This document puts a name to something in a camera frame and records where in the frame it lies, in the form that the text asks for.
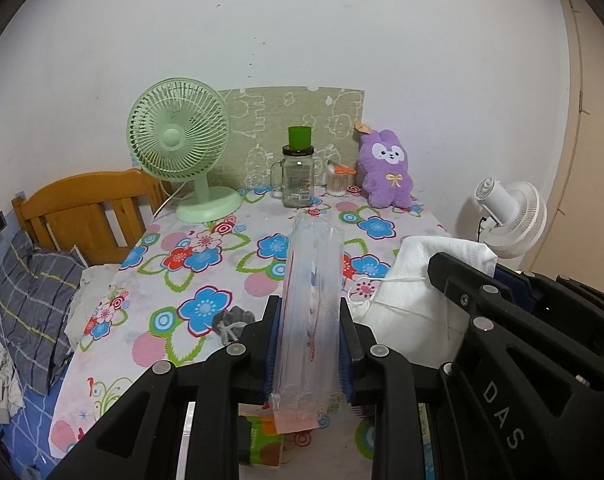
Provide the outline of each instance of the orange lid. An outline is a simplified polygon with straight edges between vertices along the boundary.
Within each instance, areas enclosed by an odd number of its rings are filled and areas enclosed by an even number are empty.
[[[336,164],[335,173],[338,175],[355,175],[356,171],[353,168],[347,168],[341,164]]]

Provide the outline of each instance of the glass mug handle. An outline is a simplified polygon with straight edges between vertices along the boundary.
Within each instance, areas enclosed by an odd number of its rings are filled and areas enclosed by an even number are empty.
[[[284,159],[279,160],[278,162],[274,162],[271,164],[271,187],[275,191],[282,192],[282,180],[284,179],[283,171],[284,171]],[[276,179],[273,178],[273,173],[277,173],[278,177]]]

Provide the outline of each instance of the white crumpled fabric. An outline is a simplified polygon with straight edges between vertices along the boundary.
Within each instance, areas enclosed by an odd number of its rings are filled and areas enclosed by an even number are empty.
[[[0,343],[0,424],[8,424],[9,419],[23,407],[18,373],[10,355]]]
[[[89,267],[82,271],[80,288],[74,294],[69,304],[68,320],[64,333],[73,351],[76,350],[80,339],[84,335],[91,314],[104,297],[104,291],[109,288],[116,272],[120,268],[117,264],[105,264]]]
[[[370,300],[349,301],[355,322],[368,325],[376,340],[416,364],[439,368],[453,360],[468,314],[431,285],[429,259],[444,252],[481,270],[495,272],[497,256],[484,244],[457,238],[411,236]]]

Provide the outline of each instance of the plaid pillowcase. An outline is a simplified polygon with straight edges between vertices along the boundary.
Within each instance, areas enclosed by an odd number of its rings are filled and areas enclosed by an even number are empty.
[[[22,380],[41,395],[60,378],[70,353],[63,330],[82,269],[68,253],[34,246],[24,231],[0,265],[0,339]]]

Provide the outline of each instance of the pillow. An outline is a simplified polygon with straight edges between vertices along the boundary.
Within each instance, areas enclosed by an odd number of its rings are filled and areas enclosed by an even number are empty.
[[[71,350],[75,351],[84,329],[95,308],[106,296],[120,266],[105,264],[89,267],[82,271],[80,290],[76,292],[68,310],[68,321],[64,333],[68,337]]]
[[[34,246],[20,231],[0,264],[0,338],[23,381],[47,395],[70,348],[63,332],[82,267],[65,252]]]

